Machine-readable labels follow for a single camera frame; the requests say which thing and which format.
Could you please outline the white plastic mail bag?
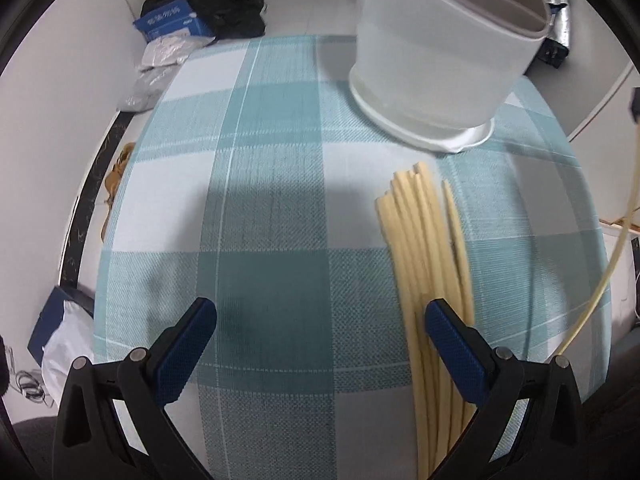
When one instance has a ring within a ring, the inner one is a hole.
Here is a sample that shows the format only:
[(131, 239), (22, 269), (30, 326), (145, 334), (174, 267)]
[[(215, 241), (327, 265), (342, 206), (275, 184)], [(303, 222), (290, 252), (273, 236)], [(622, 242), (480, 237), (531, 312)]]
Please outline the white plastic mail bag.
[(140, 70), (180, 65), (195, 51), (215, 42), (214, 37), (166, 35), (149, 42), (142, 54)]

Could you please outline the black clothes pile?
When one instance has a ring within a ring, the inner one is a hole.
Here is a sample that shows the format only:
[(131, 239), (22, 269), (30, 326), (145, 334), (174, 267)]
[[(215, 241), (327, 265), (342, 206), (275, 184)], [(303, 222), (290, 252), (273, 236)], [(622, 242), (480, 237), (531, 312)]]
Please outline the black clothes pile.
[[(174, 0), (144, 0), (140, 18)], [(215, 39), (245, 39), (265, 35), (265, 0), (186, 0), (215, 33)]]

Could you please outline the silver folded umbrella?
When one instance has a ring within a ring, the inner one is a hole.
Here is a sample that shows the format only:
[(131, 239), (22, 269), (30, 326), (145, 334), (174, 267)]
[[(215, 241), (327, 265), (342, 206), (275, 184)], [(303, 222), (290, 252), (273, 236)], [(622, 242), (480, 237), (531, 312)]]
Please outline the silver folded umbrella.
[(570, 54), (570, 0), (544, 0), (550, 11), (547, 37), (536, 58), (559, 68)]

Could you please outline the dark blue flat box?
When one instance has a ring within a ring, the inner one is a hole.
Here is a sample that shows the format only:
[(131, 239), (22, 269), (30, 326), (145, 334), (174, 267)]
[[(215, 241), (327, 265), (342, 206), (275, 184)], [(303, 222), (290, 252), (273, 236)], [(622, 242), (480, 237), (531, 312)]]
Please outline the dark blue flat box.
[(32, 334), (30, 335), (27, 350), (40, 366), (43, 359), (43, 348), (50, 340), (52, 334), (62, 323), (64, 314), (64, 302), (71, 301), (82, 307), (90, 316), (93, 316), (94, 299), (81, 290), (68, 286), (54, 286), (37, 318)]

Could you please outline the white utensil holder cup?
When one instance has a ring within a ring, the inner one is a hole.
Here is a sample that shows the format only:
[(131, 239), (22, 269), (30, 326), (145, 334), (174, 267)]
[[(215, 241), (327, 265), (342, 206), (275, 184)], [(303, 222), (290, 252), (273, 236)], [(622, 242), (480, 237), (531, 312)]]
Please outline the white utensil holder cup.
[(549, 30), (544, 0), (357, 0), (356, 103), (432, 152), (486, 142)]

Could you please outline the tan suede boot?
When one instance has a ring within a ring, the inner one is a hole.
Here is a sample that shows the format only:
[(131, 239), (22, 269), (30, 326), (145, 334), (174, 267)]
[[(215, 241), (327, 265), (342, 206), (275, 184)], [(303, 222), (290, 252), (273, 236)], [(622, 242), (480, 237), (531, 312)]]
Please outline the tan suede boot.
[(117, 191), (120, 182), (122, 182), (122, 177), (124, 176), (125, 170), (128, 166), (128, 162), (130, 161), (135, 147), (136, 144), (134, 142), (126, 143), (120, 151), (116, 162), (114, 162), (112, 169), (104, 178), (103, 184), (105, 191), (107, 192), (107, 199), (105, 201), (107, 206), (107, 213), (100, 233), (101, 240), (105, 240), (106, 230), (108, 227), (108, 222), (110, 221)]

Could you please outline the blue cardboard box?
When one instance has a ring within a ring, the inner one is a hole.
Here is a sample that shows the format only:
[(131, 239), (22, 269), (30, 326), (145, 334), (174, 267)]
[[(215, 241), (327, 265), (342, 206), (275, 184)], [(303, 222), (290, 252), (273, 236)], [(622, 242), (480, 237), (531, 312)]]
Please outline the blue cardboard box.
[(167, 35), (215, 37), (186, 0), (174, 0), (144, 14), (134, 21), (134, 27), (147, 42)]

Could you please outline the teal plaid placemat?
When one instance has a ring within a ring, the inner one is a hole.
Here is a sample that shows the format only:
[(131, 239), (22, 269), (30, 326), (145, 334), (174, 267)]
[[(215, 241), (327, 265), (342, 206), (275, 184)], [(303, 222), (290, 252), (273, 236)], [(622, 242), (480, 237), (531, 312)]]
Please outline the teal plaid placemat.
[(196, 52), (155, 107), (117, 193), (94, 354), (120, 360), (192, 301), (218, 325), (168, 414), (217, 479), (412, 479), (407, 344), (375, 200), (417, 162), (460, 214), (475, 324), (548, 358), (606, 255), (586, 180), (521, 79), (492, 137), (435, 156), (386, 136), (349, 91), (349, 36)]

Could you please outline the grey plastic mail bag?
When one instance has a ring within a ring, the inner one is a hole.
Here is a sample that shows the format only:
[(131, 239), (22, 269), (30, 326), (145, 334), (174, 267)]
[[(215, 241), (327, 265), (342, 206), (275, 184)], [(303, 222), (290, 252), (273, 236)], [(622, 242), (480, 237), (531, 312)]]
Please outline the grey plastic mail bag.
[(152, 110), (177, 75), (179, 68), (179, 65), (168, 65), (144, 70), (131, 90), (119, 100), (117, 108), (128, 113)]

